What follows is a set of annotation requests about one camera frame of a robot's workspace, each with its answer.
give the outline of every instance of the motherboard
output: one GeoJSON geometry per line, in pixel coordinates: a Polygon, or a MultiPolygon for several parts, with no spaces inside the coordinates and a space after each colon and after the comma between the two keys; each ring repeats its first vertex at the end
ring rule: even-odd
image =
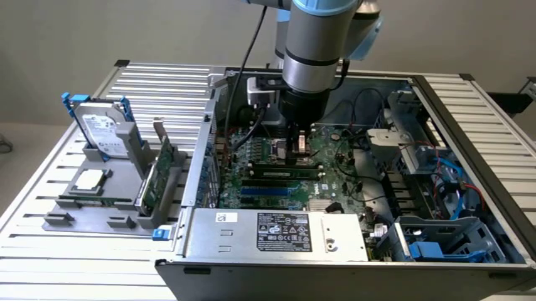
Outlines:
{"type": "MultiPolygon", "coordinates": [[[[339,203],[338,211],[360,213],[364,204],[359,202],[350,134],[334,127],[314,129],[307,138],[308,155],[298,158],[295,165],[284,164],[284,139],[252,137],[221,169],[219,207],[324,211],[339,203]]],[[[241,136],[235,132],[231,143],[241,136]]]]}

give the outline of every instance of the red cable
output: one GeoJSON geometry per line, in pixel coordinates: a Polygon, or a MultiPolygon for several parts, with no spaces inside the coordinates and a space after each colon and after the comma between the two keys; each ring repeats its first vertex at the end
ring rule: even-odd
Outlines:
{"type": "Polygon", "coordinates": [[[477,192],[478,197],[479,197],[479,203],[481,203],[481,205],[482,205],[482,210],[483,210],[483,209],[485,209],[485,201],[483,201],[482,192],[479,191],[479,189],[478,189],[475,186],[473,186],[473,185],[470,185],[470,184],[465,184],[465,187],[469,188],[469,189],[471,189],[471,190],[474,190],[474,191],[477,192]]]}

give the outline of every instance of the gray wall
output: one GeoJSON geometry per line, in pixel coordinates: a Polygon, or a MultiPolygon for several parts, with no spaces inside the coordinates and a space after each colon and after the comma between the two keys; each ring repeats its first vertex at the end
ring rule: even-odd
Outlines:
{"type": "MultiPolygon", "coordinates": [[[[384,27],[354,68],[467,72],[495,91],[536,75],[536,1],[378,2],[384,27]]],[[[0,1],[0,120],[65,124],[60,93],[92,93],[117,58],[237,65],[259,12],[237,0],[0,1]]],[[[271,59],[273,17],[249,65],[271,59]]]]}

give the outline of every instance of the metal rail table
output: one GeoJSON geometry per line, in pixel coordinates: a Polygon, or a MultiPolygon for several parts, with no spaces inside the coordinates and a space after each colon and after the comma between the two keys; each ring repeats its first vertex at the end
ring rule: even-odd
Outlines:
{"type": "MultiPolygon", "coordinates": [[[[209,72],[209,66],[129,63],[113,68],[93,96],[126,96],[142,139],[152,147],[157,145],[157,137],[150,121],[153,117],[164,117],[171,142],[191,155],[209,99],[209,72]]],[[[462,80],[458,75],[423,75],[536,224],[533,142],[475,82],[462,80]]],[[[82,145],[81,134],[72,124],[0,217],[0,298],[175,300],[153,269],[153,260],[171,250],[169,241],[41,229],[42,216],[53,208],[53,199],[84,160],[82,145]]],[[[171,223],[177,218],[185,182],[187,167],[169,210],[171,223]]]]}

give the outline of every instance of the power supply label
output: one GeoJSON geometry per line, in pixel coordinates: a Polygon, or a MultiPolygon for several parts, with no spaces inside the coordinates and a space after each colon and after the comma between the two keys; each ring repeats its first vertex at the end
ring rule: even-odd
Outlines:
{"type": "Polygon", "coordinates": [[[256,248],[261,252],[312,252],[308,215],[256,213],[256,248]]]}

